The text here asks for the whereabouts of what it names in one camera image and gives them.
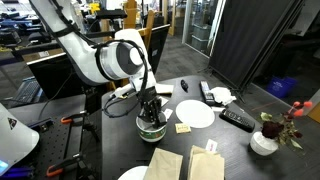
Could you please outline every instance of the black remote control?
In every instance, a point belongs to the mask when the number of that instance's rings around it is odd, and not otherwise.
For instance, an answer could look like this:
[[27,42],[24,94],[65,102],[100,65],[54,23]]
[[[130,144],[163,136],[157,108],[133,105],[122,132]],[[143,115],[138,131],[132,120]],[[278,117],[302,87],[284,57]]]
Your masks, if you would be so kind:
[[204,98],[204,102],[209,105],[215,105],[213,94],[210,92],[210,88],[207,81],[200,81],[200,88]]
[[254,130],[255,123],[245,117],[240,116],[230,110],[224,109],[220,113],[220,118],[228,121],[229,123],[247,131],[252,132]]

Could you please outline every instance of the white paper plate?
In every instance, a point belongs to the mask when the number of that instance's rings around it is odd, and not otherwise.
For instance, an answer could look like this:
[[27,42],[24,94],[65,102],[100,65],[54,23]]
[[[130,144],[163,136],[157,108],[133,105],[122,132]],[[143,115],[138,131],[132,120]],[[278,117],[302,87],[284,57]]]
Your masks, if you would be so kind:
[[181,122],[193,128],[209,127],[215,119],[212,109],[196,100],[185,100],[179,103],[176,114]]
[[143,180],[148,166],[137,166],[122,174],[118,180]]

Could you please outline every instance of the brown paper bag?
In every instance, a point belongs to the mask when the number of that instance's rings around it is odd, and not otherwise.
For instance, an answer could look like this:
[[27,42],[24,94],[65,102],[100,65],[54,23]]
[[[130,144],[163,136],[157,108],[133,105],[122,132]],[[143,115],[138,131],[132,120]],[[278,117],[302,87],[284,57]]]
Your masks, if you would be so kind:
[[192,146],[189,161],[188,180],[223,180],[224,159],[197,146]]
[[178,180],[182,156],[156,148],[144,180]]

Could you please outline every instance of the black curtain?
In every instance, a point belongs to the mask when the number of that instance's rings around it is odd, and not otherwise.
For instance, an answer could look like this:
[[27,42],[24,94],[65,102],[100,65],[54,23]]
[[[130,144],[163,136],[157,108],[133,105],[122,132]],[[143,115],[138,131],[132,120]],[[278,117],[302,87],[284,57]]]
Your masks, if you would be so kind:
[[303,0],[227,0],[209,66],[243,91]]

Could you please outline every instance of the desk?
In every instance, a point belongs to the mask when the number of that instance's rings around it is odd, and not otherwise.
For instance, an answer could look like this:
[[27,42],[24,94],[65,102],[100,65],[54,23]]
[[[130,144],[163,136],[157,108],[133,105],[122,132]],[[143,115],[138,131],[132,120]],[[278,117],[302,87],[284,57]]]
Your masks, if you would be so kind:
[[[189,84],[188,93],[185,93],[180,81],[184,79]],[[169,102],[163,107],[174,110],[167,124],[167,132],[163,139],[155,144],[144,142],[136,130],[135,118],[140,108],[136,108],[128,116],[110,119],[102,113],[102,179],[118,179],[125,171],[135,166],[148,166],[156,147],[183,155],[180,179],[187,179],[189,155],[192,145],[205,148],[208,139],[218,142],[217,151],[225,158],[225,179],[235,180],[271,180],[271,179],[305,179],[305,173],[315,176],[319,163],[312,157],[299,157],[297,153],[287,147],[281,147],[274,154],[263,157],[250,150],[249,142],[253,133],[247,133],[219,118],[215,113],[214,123],[204,129],[192,128],[191,133],[176,134],[175,123],[177,118],[176,106],[187,99],[202,101],[199,82],[205,80],[201,76],[186,76],[159,83],[175,85]],[[103,96],[102,105],[108,94]],[[135,99],[129,99],[117,107],[110,108],[110,112],[120,113],[131,107]],[[229,109],[244,117],[253,119],[244,113],[234,103]],[[255,131],[261,125],[256,122]]]
[[[64,116],[79,113],[85,108],[85,95],[72,96],[68,98],[53,100],[48,103],[47,107],[44,109],[40,119],[45,119],[48,117],[55,117],[61,119]],[[9,109],[9,111],[17,118],[19,121],[24,124],[30,124],[32,122],[37,122],[39,118],[39,113],[45,103],[32,104],[28,106],[22,106],[18,108]],[[82,126],[73,126],[69,133],[69,142],[67,149],[65,151],[65,157],[70,157],[73,154],[76,154],[80,151],[81,144],[81,134]],[[36,176],[35,179],[46,179],[44,175]],[[72,180],[76,179],[76,171],[71,171],[65,173],[63,177],[55,177],[50,179],[67,179]]]

